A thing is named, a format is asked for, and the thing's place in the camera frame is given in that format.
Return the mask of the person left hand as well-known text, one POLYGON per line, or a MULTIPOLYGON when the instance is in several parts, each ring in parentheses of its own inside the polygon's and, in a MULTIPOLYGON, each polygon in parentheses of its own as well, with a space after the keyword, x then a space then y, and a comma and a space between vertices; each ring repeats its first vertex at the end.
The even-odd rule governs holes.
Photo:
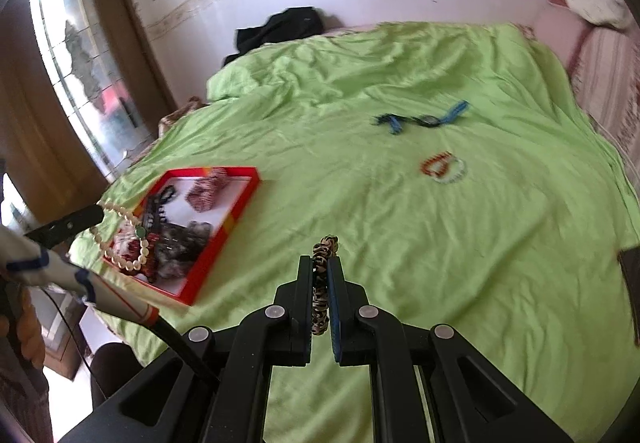
POLYGON ((26 288, 21 292, 21 308, 22 313, 17 318, 15 326, 22 356, 32 363, 33 367, 42 369, 46 357, 46 346, 41 335, 41 325, 36 310, 26 288))

